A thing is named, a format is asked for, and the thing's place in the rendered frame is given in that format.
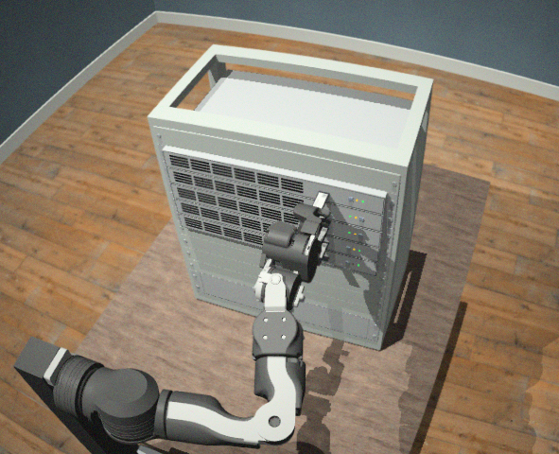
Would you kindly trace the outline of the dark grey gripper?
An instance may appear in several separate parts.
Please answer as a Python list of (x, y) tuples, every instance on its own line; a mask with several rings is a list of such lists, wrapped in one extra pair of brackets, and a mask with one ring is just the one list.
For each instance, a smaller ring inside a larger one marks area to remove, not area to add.
[(322, 242), (317, 238), (322, 226), (329, 227), (331, 221), (325, 218), (330, 214), (329, 210), (298, 203), (293, 209), (293, 216), (299, 219), (297, 227), (280, 220), (273, 223), (264, 235), (259, 265), (262, 271), (268, 266), (297, 273), (302, 282), (310, 283), (322, 252)]

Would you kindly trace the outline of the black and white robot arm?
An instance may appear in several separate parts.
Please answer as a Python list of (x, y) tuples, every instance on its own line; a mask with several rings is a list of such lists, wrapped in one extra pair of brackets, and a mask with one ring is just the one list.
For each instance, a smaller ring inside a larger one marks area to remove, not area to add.
[(57, 409), (82, 421), (102, 421), (111, 438), (127, 445), (153, 439), (257, 449), (286, 444), (306, 392), (305, 336), (292, 315), (305, 300), (305, 286), (300, 274), (268, 266), (258, 276), (255, 298), (264, 310), (253, 322), (254, 394), (269, 403), (254, 417), (232, 415), (211, 395), (159, 393), (144, 371), (110, 369), (62, 347), (44, 374)]

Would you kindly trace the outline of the white server rack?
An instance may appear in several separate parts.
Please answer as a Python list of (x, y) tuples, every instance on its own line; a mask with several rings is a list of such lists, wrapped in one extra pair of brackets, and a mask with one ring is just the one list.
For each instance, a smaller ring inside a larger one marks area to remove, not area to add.
[[(225, 62), (415, 97), (226, 71)], [(196, 109), (177, 108), (207, 72), (211, 90)], [(298, 203), (317, 206), (331, 223), (292, 315), (305, 331), (380, 350), (409, 259), (432, 87), (390, 70), (213, 44), (148, 115), (195, 298), (257, 317), (266, 230), (278, 220), (297, 227)]]

